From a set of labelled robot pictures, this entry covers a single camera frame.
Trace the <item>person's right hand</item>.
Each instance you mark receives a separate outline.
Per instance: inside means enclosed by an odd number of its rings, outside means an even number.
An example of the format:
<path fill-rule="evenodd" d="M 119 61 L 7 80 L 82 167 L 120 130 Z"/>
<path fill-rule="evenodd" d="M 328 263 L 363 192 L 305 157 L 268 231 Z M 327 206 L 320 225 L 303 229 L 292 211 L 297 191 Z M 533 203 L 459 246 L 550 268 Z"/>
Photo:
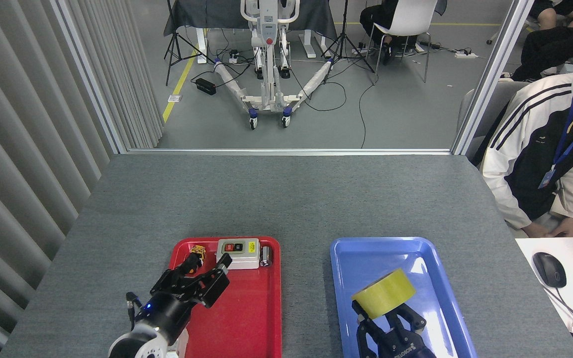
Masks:
<path fill-rule="evenodd" d="M 551 237 L 550 231 L 543 225 L 530 222 L 528 226 L 521 227 L 520 229 L 529 238 L 546 238 Z"/>

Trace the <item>person's left hand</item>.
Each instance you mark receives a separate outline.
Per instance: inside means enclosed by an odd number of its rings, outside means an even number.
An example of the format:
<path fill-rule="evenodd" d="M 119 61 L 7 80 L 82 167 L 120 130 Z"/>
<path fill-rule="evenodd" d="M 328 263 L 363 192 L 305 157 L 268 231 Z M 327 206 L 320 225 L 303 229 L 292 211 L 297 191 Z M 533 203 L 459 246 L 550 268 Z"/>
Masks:
<path fill-rule="evenodd" d="M 565 217 L 547 234 L 547 237 L 573 237 L 573 218 Z"/>

